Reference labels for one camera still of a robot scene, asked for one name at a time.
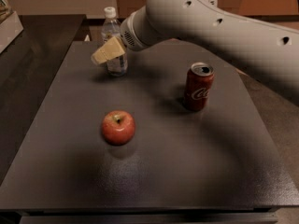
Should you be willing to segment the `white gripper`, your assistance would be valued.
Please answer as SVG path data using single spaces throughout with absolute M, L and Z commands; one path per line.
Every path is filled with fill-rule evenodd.
M 121 39 L 112 36 L 102 47 L 98 48 L 91 56 L 94 64 L 99 65 L 120 57 L 126 53 L 126 47 L 134 51 L 148 48 L 150 27 L 146 11 L 133 12 L 121 24 Z

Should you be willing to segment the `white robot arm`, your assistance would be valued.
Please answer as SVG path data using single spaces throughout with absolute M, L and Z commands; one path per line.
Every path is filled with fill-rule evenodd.
M 299 105 L 299 31 L 226 12 L 217 0 L 146 0 L 91 59 L 102 64 L 170 38 L 212 52 Z

